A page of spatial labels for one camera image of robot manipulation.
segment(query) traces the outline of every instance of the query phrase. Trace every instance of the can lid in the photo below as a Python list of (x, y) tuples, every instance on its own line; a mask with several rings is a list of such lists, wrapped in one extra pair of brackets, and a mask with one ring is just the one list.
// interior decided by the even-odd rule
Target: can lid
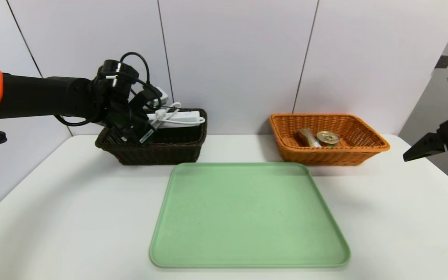
[(340, 138), (336, 133), (331, 131), (319, 131), (317, 133), (317, 138), (319, 141), (324, 142), (326, 144), (337, 144), (340, 142)]

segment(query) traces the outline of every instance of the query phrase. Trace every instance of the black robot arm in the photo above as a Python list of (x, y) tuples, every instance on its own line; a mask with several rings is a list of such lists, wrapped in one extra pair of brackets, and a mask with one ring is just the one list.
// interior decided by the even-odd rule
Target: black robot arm
[[(32, 78), (3, 75), (3, 96), (0, 119), (54, 115), (68, 126), (96, 123), (118, 133), (127, 142), (142, 145), (153, 127), (148, 122), (144, 107), (159, 109), (162, 93), (151, 83), (139, 80), (138, 72), (121, 59), (106, 60), (91, 81), (85, 78)], [(143, 90), (129, 101), (132, 85), (141, 83)], [(150, 102), (158, 100), (158, 108)], [(67, 122), (62, 116), (84, 117), (77, 123)]]

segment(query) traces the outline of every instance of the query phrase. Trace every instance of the cable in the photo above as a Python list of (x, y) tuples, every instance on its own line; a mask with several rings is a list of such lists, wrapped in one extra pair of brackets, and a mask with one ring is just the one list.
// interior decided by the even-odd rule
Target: cable
[(148, 68), (148, 63), (146, 62), (146, 59), (144, 59), (144, 57), (142, 55), (140, 55), (139, 53), (136, 53), (134, 51), (130, 51), (130, 52), (125, 53), (124, 55), (122, 55), (120, 62), (123, 62), (124, 59), (126, 57), (128, 57), (129, 55), (135, 55), (135, 56), (141, 58), (141, 60), (144, 63), (144, 68), (146, 69), (146, 83), (149, 84), (150, 83), (150, 69)]
[(144, 85), (145, 87), (148, 88), (148, 90), (151, 90), (156, 95), (156, 97), (157, 97), (156, 99), (158, 101), (158, 105), (156, 107), (149, 106), (149, 105), (146, 105), (146, 106), (151, 110), (160, 109), (160, 107), (162, 105), (162, 100), (160, 99), (160, 96), (158, 96), (157, 92), (153, 90), (153, 88), (152, 88), (153, 86), (151, 84), (148, 84), (147, 82), (144, 82), (142, 80), (139, 80), (138, 78), (135, 78), (127, 73), (122, 73), (122, 72), (107, 72), (107, 73), (103, 73), (103, 75), (105, 76), (105, 79), (110, 79), (110, 80), (116, 79), (117, 78), (116, 76), (123, 76), (126, 78), (130, 78), (131, 81), (136, 81), (136, 82), (140, 83), (141, 85)]
[(62, 124), (66, 125), (66, 126), (83, 126), (84, 124), (88, 124), (88, 123), (94, 121), (100, 115), (100, 112), (101, 112), (101, 110), (98, 108), (98, 110), (92, 117), (85, 119), (82, 122), (67, 122), (61, 115), (55, 115), (55, 118), (59, 122), (61, 122)]
[(171, 107), (171, 106), (161, 106), (162, 108), (174, 108), (177, 109), (177, 107)]
[(176, 115), (177, 112), (179, 112), (179, 109), (181, 108), (181, 103), (176, 102), (172, 103), (171, 107), (175, 108), (174, 112), (169, 114), (170, 108), (167, 108), (165, 110), (160, 110), (158, 112), (155, 112), (155, 119), (151, 121), (151, 126), (153, 126), (155, 129), (157, 129), (162, 122), (169, 120), (173, 115)]

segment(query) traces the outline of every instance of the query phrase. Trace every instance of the green tray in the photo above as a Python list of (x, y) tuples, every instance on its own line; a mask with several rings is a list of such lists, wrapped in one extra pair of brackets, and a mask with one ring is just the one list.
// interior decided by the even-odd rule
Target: green tray
[(163, 268), (342, 266), (350, 249), (298, 163), (183, 163), (150, 247)]

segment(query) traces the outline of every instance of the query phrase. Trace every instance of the power strip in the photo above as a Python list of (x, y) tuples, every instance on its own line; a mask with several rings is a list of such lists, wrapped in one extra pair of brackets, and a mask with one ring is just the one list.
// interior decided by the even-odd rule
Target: power strip
[[(155, 119), (155, 114), (148, 114), (149, 121)], [(193, 110), (190, 112), (177, 112), (170, 118), (171, 121), (196, 123), (200, 120), (200, 112)], [(188, 128), (190, 126), (199, 126), (200, 124), (171, 124), (170, 122), (162, 122), (158, 129)]]

